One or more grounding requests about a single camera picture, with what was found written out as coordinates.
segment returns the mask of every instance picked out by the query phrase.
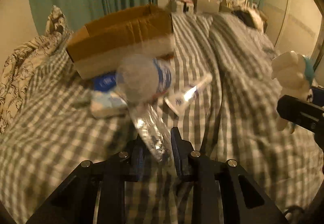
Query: checkered bedsheet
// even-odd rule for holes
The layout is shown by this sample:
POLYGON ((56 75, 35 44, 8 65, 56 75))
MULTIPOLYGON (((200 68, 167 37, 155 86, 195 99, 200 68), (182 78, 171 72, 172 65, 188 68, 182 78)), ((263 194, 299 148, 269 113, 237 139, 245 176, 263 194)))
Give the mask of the checkered bedsheet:
MULTIPOLYGON (((162 99, 154 105, 158 114, 195 150, 219 161, 236 159, 281 210, 307 206, 323 180, 323 154, 309 131, 276 131, 281 88, 270 78, 275 53, 268 38, 230 14, 173 15, 173 23, 174 90, 206 72, 213 81, 184 117, 162 99)), ((105 160, 136 137, 128 116, 94 119, 80 106, 90 92, 64 46, 31 79, 20 113, 0 136, 0 200, 18 224, 81 161, 105 160)), ((192 185, 180 186, 153 159, 147 170, 148 181, 126 185, 127 222, 190 223, 192 185)))

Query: screw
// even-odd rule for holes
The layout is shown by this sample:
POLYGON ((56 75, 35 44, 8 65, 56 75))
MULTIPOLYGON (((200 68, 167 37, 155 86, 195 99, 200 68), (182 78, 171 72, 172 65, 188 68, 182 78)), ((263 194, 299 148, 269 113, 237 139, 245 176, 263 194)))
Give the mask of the screw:
POLYGON ((230 159, 228 160, 228 165, 231 166, 231 167, 235 167, 238 165, 238 162, 236 162, 234 159, 230 159))
POLYGON ((89 160, 84 160, 81 162, 82 167, 89 167, 91 165, 91 162, 89 160))
POLYGON ((118 154, 118 156, 119 156, 120 158, 126 158, 126 157, 128 156, 128 152, 126 152, 126 151, 120 152, 120 153, 118 154))
POLYGON ((192 157, 199 157, 199 156, 200 156, 200 153, 199 153, 198 151, 192 151, 192 152, 190 153, 190 155, 191 155, 192 157))

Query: brown cardboard box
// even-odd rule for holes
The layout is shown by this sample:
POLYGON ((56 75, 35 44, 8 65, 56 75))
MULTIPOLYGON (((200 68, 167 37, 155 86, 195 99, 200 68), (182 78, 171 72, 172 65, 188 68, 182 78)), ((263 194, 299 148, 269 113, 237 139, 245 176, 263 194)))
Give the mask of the brown cardboard box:
POLYGON ((155 5, 129 8, 84 25, 67 44, 67 53, 83 79, 119 66, 129 54, 154 58, 173 55, 171 14, 155 5))

